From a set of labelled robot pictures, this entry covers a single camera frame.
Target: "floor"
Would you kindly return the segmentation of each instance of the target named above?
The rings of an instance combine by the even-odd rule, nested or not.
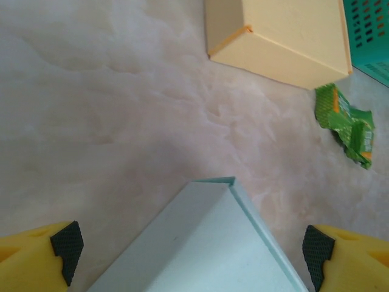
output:
[[[313,92],[208,60],[202,0],[3,0],[0,234],[78,220],[84,292],[184,184],[236,175],[311,287],[305,228],[389,240],[389,88],[339,83],[372,110],[373,166],[315,121]]]

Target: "basket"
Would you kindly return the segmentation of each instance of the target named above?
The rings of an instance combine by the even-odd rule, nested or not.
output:
[[[353,65],[389,87],[389,0],[343,0]]]

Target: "green plastic basket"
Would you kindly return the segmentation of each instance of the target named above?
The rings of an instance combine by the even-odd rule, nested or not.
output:
[[[353,65],[389,87],[389,0],[343,0]]]

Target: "black sponge pad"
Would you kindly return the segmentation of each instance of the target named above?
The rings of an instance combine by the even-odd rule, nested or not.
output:
[[[303,254],[311,274],[315,291],[318,292],[324,281],[323,264],[331,259],[335,240],[309,225],[305,232]]]
[[[62,276],[69,287],[84,247],[78,222],[73,221],[60,232],[51,236],[50,241],[55,255],[62,258]]]

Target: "green snack wrapper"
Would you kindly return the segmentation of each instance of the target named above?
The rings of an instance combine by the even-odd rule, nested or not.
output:
[[[369,169],[374,141],[371,111],[361,111],[350,106],[333,83],[315,91],[315,115],[320,126],[335,131],[345,147],[347,157]]]

